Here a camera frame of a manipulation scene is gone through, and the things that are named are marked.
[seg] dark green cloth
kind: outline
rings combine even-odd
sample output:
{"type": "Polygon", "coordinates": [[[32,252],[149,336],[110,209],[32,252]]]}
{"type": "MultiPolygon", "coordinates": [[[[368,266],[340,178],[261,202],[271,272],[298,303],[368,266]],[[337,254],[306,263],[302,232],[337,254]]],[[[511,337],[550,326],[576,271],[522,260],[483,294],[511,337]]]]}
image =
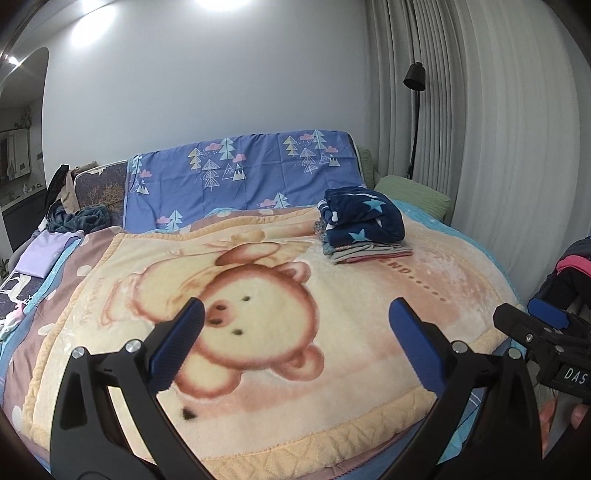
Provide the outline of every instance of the dark green cloth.
{"type": "Polygon", "coordinates": [[[106,205],[84,207],[76,213],[66,213],[61,203],[54,204],[47,215],[49,233],[75,233],[83,230],[86,235],[111,226],[106,205]]]}

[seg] stack of folded clothes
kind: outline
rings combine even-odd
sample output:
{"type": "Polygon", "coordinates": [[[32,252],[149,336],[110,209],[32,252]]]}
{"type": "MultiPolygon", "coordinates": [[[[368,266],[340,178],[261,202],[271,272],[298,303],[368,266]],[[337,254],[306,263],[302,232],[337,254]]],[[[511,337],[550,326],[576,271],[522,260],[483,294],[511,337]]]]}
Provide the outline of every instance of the stack of folded clothes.
{"type": "Polygon", "coordinates": [[[412,255],[402,244],[402,214],[388,197],[364,187],[329,189],[318,204],[315,230],[335,263],[412,255]]]}

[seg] finger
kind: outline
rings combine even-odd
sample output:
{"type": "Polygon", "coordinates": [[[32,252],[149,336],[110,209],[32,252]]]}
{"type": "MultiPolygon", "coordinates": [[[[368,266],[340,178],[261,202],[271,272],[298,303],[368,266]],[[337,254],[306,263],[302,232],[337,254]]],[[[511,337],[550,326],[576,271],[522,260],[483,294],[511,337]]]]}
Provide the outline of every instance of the finger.
{"type": "Polygon", "coordinates": [[[540,411],[540,428],[542,436],[542,451],[545,452],[548,448],[548,438],[550,437],[550,427],[552,426],[552,419],[556,411],[557,400],[554,398],[550,400],[540,411]]]}
{"type": "Polygon", "coordinates": [[[583,421],[585,414],[587,413],[587,411],[589,410],[589,406],[588,405],[577,405],[571,416],[570,416],[570,422],[573,424],[573,427],[575,429],[579,428],[579,425],[581,425],[581,422],[583,421]]]}
{"type": "Polygon", "coordinates": [[[540,423],[548,423],[552,421],[554,412],[556,411],[557,399],[548,400],[540,410],[540,423]]]}

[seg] pink strap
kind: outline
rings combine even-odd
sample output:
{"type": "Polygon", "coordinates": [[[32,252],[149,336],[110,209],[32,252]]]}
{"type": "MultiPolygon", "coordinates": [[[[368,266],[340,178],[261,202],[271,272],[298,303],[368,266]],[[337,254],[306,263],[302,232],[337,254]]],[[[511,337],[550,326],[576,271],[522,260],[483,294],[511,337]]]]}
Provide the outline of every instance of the pink strap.
{"type": "Polygon", "coordinates": [[[575,268],[576,270],[579,270],[580,272],[591,277],[591,262],[584,257],[580,257],[578,255],[569,255],[556,264],[556,270],[558,273],[569,267],[575,268]]]}

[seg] ceiling light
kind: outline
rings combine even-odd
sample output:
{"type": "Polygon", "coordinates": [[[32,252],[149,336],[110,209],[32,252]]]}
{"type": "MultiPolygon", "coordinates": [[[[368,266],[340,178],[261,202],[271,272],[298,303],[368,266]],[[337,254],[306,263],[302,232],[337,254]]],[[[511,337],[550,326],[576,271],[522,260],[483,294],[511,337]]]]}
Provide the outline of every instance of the ceiling light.
{"type": "Polygon", "coordinates": [[[250,3],[251,0],[197,0],[197,3],[208,10],[219,12],[234,10],[250,3]]]}
{"type": "Polygon", "coordinates": [[[86,47],[95,42],[107,31],[115,19],[115,7],[107,5],[82,17],[72,31],[72,43],[76,47],[86,47]]]}

